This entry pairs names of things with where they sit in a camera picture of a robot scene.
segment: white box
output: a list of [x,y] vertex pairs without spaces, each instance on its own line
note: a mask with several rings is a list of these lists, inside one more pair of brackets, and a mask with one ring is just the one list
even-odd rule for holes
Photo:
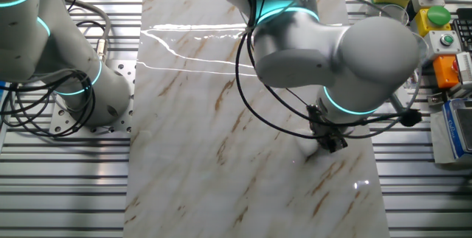
[[416,13],[421,9],[428,9],[433,6],[445,6],[444,0],[412,0],[412,4]]
[[[441,43],[443,35],[450,35],[454,38],[454,42],[450,46],[445,46]],[[431,64],[440,55],[457,55],[461,50],[460,39],[455,31],[430,31],[425,36],[425,41],[429,46],[428,54],[426,55],[426,62],[423,66]]]

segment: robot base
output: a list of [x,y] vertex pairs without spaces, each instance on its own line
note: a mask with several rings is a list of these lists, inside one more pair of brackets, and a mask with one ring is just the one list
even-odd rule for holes
[[[107,65],[110,69],[120,72],[128,81],[131,95],[134,94],[134,79],[136,77],[136,61],[134,60],[108,60]],[[64,105],[60,96],[56,100]],[[128,108],[115,122],[103,127],[82,127],[76,133],[70,136],[60,138],[61,140],[93,140],[93,139],[129,139],[131,137],[131,120],[133,116],[133,99],[130,100]],[[57,104],[52,113],[50,133],[60,133],[75,123],[70,113],[61,109]]]

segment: cyan led ring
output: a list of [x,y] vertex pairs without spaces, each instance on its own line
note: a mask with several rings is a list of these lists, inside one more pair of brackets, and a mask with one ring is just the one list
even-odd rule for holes
[[[99,61],[99,63],[100,63],[100,68],[98,69],[98,74],[97,74],[97,76],[95,77],[95,80],[94,80],[93,82],[91,82],[92,85],[97,82],[98,77],[100,76],[100,73],[102,73],[102,61]],[[75,95],[75,94],[81,94],[81,93],[83,93],[84,91],[85,91],[85,89],[82,89],[82,90],[80,90],[80,91],[76,91],[76,92],[73,92],[73,93],[70,93],[70,94],[64,94],[64,93],[60,93],[60,92],[58,92],[58,91],[56,91],[56,93],[57,93],[57,94],[60,94],[60,95]]]

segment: yellow control box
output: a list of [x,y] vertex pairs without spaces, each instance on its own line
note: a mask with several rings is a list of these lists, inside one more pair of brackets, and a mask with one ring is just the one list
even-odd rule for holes
[[428,32],[430,31],[450,31],[451,25],[449,23],[444,24],[442,26],[437,26],[432,23],[428,18],[428,11],[429,9],[422,9],[418,14],[414,17],[414,21],[412,26],[417,29],[418,34],[422,37],[425,37]]

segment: green button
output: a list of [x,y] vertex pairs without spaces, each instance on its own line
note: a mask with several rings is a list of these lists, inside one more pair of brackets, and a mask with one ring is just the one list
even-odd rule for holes
[[446,35],[444,37],[444,41],[448,42],[448,43],[453,43],[454,42],[454,38],[452,38],[452,36],[450,35]]
[[428,19],[437,26],[444,26],[451,20],[451,14],[447,9],[441,6],[433,6],[428,10]]

